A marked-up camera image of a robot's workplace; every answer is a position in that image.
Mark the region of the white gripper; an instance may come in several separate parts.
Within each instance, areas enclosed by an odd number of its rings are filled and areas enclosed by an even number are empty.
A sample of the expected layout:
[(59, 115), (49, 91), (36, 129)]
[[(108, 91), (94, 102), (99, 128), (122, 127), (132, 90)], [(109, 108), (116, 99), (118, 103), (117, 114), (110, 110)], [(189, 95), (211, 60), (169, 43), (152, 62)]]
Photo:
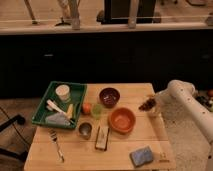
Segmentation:
[[(166, 104), (169, 104), (172, 100), (172, 96), (170, 95), (167, 89), (159, 91), (155, 94), (154, 99), (157, 105), (160, 108), (163, 108)], [(158, 117), (161, 113), (161, 110), (158, 106), (152, 107), (148, 112), (147, 115), (149, 117)]]

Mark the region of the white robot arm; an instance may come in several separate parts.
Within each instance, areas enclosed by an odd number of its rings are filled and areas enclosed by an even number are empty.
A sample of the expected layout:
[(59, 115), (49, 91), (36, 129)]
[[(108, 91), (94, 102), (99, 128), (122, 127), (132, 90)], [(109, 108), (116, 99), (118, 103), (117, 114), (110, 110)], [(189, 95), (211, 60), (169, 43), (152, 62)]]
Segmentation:
[(150, 96), (150, 116), (156, 116), (166, 102), (175, 100), (190, 114), (191, 118), (210, 145), (205, 171), (213, 171), (213, 112), (208, 111), (196, 99), (196, 88), (192, 83), (171, 80), (167, 88)]

